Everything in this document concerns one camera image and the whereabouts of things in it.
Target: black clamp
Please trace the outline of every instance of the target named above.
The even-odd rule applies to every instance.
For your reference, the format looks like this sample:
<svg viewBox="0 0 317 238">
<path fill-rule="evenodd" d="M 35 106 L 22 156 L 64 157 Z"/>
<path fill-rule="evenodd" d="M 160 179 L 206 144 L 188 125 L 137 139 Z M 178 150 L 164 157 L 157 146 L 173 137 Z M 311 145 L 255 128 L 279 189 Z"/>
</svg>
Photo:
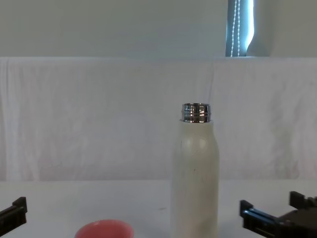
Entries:
<svg viewBox="0 0 317 238">
<path fill-rule="evenodd" d="M 0 237 L 26 223 L 27 211 L 25 197 L 20 197 L 12 206 L 0 211 Z"/>
<path fill-rule="evenodd" d="M 297 210 L 274 217 L 242 200 L 243 227 L 267 238 L 317 238 L 317 198 L 290 192 L 289 205 Z"/>
</svg>

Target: bottle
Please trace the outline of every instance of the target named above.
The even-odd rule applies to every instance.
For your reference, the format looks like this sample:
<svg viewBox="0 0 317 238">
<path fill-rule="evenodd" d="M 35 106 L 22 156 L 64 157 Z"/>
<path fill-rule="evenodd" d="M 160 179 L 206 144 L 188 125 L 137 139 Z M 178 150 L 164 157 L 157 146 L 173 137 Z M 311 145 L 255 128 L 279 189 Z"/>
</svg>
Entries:
<svg viewBox="0 0 317 238">
<path fill-rule="evenodd" d="M 183 105 L 172 163 L 171 238 L 216 238 L 219 152 L 209 104 Z"/>
</svg>

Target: white tablecloth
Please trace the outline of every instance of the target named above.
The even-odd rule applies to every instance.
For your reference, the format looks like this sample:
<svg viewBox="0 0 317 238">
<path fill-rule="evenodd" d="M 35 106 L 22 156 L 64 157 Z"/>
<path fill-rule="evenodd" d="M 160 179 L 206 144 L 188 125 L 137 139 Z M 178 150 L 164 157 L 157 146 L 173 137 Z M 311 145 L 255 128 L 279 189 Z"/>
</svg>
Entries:
<svg viewBox="0 0 317 238">
<path fill-rule="evenodd" d="M 242 228 L 239 201 L 275 216 L 291 211 L 290 191 L 317 195 L 317 183 L 303 180 L 221 181 L 219 238 L 257 238 Z M 1 182 L 0 207 L 26 196 L 27 223 L 5 238 L 72 238 L 81 226 L 100 219 L 130 223 L 135 238 L 169 238 L 168 181 Z"/>
</svg>

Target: pink bowl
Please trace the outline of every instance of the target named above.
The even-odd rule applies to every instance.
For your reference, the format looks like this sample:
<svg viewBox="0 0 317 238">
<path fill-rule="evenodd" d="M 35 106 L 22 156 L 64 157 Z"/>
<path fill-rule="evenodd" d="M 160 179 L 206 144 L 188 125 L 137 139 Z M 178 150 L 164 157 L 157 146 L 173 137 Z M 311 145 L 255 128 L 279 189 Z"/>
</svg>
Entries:
<svg viewBox="0 0 317 238">
<path fill-rule="evenodd" d="M 132 227 L 119 220 L 101 220 L 83 226 L 75 238 L 133 238 Z"/>
</svg>

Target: table surface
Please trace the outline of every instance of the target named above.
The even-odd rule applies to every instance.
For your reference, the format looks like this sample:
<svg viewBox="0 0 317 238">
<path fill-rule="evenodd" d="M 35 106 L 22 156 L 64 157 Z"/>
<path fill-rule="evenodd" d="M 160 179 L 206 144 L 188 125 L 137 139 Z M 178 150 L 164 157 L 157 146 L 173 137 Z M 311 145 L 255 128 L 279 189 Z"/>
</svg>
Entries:
<svg viewBox="0 0 317 238">
<path fill-rule="evenodd" d="M 290 191 L 317 196 L 317 183 L 303 180 L 224 180 L 219 188 L 219 238 L 258 238 L 242 228 L 239 201 L 279 216 Z M 162 180 L 0 182 L 0 209 L 26 196 L 27 223 L 5 238 L 73 238 L 101 219 L 130 223 L 135 238 L 169 238 L 169 183 Z"/>
</svg>

